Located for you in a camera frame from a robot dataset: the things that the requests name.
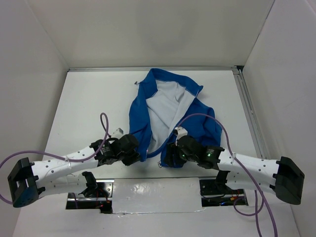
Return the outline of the blue jacket with white lining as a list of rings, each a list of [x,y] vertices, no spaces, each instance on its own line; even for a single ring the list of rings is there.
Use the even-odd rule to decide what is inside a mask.
[[[215,112],[197,98],[202,89],[187,76],[149,70],[129,110],[129,132],[139,142],[141,162],[160,155],[161,165],[168,166],[167,145],[176,141],[178,125],[202,145],[220,146],[222,128],[213,120]]]

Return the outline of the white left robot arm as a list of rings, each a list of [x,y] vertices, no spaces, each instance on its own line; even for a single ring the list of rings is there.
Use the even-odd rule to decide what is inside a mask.
[[[136,137],[126,134],[120,138],[98,140],[61,159],[31,162],[22,158],[7,178],[12,205],[21,208],[42,197],[61,193],[92,197],[97,193],[98,185],[90,169],[117,161],[130,166],[140,160],[136,151],[138,146]]]

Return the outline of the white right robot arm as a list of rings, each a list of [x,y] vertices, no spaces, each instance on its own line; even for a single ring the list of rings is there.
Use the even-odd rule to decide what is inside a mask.
[[[227,149],[204,146],[186,135],[167,145],[163,162],[168,167],[194,162],[202,168],[217,170],[215,187],[222,194],[229,190],[261,189],[285,203],[301,203],[305,175],[288,157],[274,160],[230,154]]]

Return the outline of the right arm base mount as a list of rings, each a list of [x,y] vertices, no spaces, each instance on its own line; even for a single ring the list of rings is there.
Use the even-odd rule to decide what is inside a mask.
[[[243,189],[218,188],[215,179],[200,179],[199,185],[202,207],[247,205]]]

